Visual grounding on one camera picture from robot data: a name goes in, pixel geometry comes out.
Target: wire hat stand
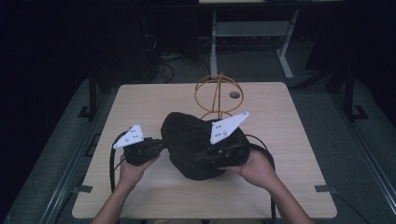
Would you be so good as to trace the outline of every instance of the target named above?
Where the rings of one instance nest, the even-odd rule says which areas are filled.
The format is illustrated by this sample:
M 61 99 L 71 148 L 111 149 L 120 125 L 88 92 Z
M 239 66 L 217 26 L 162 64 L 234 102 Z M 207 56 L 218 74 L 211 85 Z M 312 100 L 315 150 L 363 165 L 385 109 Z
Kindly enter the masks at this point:
M 208 84 L 208 83 L 216 83 L 217 85 L 216 85 L 216 87 L 214 89 L 213 101 L 212 101 L 211 106 L 205 107 L 205 106 L 203 106 L 203 103 L 198 100 L 197 93 L 198 93 L 199 90 L 201 90 L 201 88 L 205 84 Z M 224 109 L 224 110 L 221 109 L 221 106 L 222 106 L 222 104 L 221 104 L 221 96 L 223 95 L 222 92 L 221 92 L 221 90 L 222 90 L 221 85 L 222 84 L 233 85 L 240 92 L 240 93 L 238 91 L 230 92 L 230 97 L 231 98 L 234 98 L 234 99 L 238 99 L 239 98 L 239 100 L 240 100 L 239 103 L 236 106 L 234 106 L 234 107 L 232 107 L 230 109 Z M 217 114 L 218 119 L 222 119 L 222 116 L 224 114 L 226 114 L 226 115 L 231 117 L 232 114 L 230 112 L 234 111 L 236 108 L 238 108 L 243 103 L 243 101 L 244 101 L 244 92 L 243 92 L 242 88 L 238 85 L 238 83 L 235 80 L 231 79 L 230 77 L 226 77 L 226 76 L 223 75 L 223 73 L 221 73 L 220 75 L 210 75 L 210 76 L 206 76 L 206 77 L 201 78 L 197 82 L 197 84 L 195 86 L 194 98 L 195 98 L 195 102 L 198 104 L 198 106 L 200 106 L 203 110 L 206 111 L 206 113 L 203 116 L 201 116 L 201 119 L 203 119 L 204 117 L 206 117 L 209 114 Z

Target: person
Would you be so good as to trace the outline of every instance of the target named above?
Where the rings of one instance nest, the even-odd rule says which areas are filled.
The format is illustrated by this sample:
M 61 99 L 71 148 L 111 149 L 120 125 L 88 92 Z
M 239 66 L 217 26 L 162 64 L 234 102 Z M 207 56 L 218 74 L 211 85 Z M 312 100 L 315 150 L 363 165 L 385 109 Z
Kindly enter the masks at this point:
M 143 177 L 145 170 L 157 159 L 147 161 L 140 166 L 133 166 L 123 161 L 120 165 L 120 181 L 92 223 L 116 223 L 126 198 Z M 260 152 L 250 150 L 250 155 L 243 165 L 221 169 L 241 175 L 248 183 L 266 189 L 274 198 L 279 214 L 286 223 L 314 223 Z

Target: person's right arm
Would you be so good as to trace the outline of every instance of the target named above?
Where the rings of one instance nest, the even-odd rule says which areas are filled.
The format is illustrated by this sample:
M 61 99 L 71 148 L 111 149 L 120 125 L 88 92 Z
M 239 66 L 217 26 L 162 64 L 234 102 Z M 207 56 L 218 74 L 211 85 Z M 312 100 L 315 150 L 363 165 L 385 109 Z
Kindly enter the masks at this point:
M 287 223 L 314 223 L 260 152 L 250 150 L 250 156 L 245 164 L 223 169 L 241 175 L 254 186 L 266 189 L 273 197 L 279 214 Z

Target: person's left hand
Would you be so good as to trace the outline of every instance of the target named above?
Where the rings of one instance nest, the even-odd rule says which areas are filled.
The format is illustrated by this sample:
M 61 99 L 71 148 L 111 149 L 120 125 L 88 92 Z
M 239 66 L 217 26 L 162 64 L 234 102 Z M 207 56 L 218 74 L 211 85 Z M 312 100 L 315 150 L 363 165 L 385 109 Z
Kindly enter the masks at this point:
M 120 165 L 120 180 L 117 184 L 117 188 L 123 188 L 129 192 L 132 191 L 136 184 L 143 177 L 143 173 L 145 173 L 146 169 L 157 159 L 158 157 L 150 161 L 146 161 L 139 166 L 134 166 L 124 160 Z

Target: wooden table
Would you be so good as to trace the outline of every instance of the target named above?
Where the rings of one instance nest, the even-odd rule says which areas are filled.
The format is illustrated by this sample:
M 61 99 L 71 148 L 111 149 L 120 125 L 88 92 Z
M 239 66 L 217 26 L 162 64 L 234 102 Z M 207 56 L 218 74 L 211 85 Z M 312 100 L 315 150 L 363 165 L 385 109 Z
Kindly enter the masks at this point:
M 245 100 L 233 115 L 248 111 L 240 126 L 244 133 L 258 136 L 276 163 L 276 172 L 311 217 L 335 217 L 336 208 L 329 192 L 316 192 L 325 185 L 304 127 L 289 91 L 283 83 L 239 83 Z M 221 86 L 223 109 L 239 103 L 229 97 L 237 91 Z M 194 101 L 195 84 L 148 84 L 120 87 L 102 132 L 84 186 L 73 209 L 77 218 L 94 217 L 110 195 L 108 161 L 115 138 L 140 123 L 146 137 L 162 138 L 165 117 L 174 111 L 200 118 L 205 111 Z M 203 86 L 198 98 L 211 105 L 214 84 Z M 122 150 L 116 154 L 120 161 Z M 130 218 L 264 218 L 271 216 L 270 195 L 249 185 L 242 177 L 227 172 L 205 181 L 185 178 L 170 162 L 165 149 L 127 199 L 121 217 Z M 118 181 L 119 169 L 116 172 Z

